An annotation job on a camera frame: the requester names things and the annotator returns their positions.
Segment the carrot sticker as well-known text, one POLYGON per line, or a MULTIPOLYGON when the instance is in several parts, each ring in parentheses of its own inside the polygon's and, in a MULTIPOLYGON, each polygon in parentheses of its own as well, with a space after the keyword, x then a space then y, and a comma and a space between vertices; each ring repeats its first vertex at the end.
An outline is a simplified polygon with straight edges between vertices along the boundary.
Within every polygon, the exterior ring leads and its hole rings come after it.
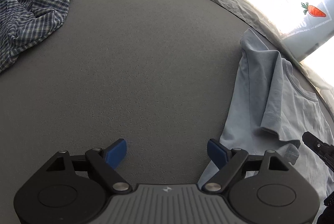
POLYGON ((310 5, 309 3, 301 3, 301 7, 304 9, 304 15, 309 14, 312 17, 325 18, 327 15, 317 7, 310 5))

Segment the light blue t-shirt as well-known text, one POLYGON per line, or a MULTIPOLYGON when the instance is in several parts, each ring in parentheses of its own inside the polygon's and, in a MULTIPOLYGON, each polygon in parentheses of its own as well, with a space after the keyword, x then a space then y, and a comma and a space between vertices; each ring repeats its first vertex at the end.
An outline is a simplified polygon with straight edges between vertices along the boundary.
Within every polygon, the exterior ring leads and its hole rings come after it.
POLYGON ((309 131, 333 143, 316 94, 303 89, 292 64, 252 30, 245 31, 240 43, 242 57, 220 143, 251 155, 273 149, 326 198, 333 191, 333 172, 302 141, 309 131))

